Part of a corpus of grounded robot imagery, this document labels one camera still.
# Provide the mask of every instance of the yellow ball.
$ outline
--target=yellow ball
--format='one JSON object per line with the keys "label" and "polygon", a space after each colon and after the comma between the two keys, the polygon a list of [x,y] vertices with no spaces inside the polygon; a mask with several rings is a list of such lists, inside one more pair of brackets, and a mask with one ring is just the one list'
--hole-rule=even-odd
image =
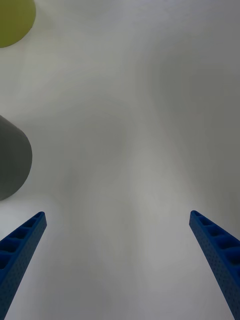
{"label": "yellow ball", "polygon": [[32,28],[35,17],[33,0],[0,0],[0,48],[22,39]]}

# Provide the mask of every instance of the dark gray object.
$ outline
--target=dark gray object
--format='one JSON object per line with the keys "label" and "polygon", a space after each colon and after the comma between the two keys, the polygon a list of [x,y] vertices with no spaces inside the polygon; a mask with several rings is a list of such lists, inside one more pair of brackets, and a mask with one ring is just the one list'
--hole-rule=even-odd
{"label": "dark gray object", "polygon": [[28,138],[0,116],[0,200],[10,197],[24,184],[32,159]]}

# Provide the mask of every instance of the gray cylinder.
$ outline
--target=gray cylinder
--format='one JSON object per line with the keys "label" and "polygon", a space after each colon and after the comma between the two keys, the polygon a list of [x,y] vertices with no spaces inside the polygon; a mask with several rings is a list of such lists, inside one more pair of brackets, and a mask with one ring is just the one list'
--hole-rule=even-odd
{"label": "gray cylinder", "polygon": [[28,138],[0,115],[0,200],[21,188],[29,175],[32,159]]}

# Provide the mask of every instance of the yellow cylinder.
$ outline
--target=yellow cylinder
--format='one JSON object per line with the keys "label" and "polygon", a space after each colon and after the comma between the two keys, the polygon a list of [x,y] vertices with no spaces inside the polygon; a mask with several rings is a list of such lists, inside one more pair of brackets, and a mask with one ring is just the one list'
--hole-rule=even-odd
{"label": "yellow cylinder", "polygon": [[22,39],[32,28],[35,17],[33,0],[0,0],[0,48]]}

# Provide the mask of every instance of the perforated blue plastic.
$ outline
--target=perforated blue plastic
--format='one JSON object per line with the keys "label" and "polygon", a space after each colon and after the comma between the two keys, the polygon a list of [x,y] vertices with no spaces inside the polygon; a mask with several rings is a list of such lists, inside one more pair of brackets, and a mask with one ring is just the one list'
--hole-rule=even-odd
{"label": "perforated blue plastic", "polygon": [[189,225],[235,320],[240,320],[240,241],[197,211]]}
{"label": "perforated blue plastic", "polygon": [[47,221],[39,212],[0,241],[0,320],[9,310]]}

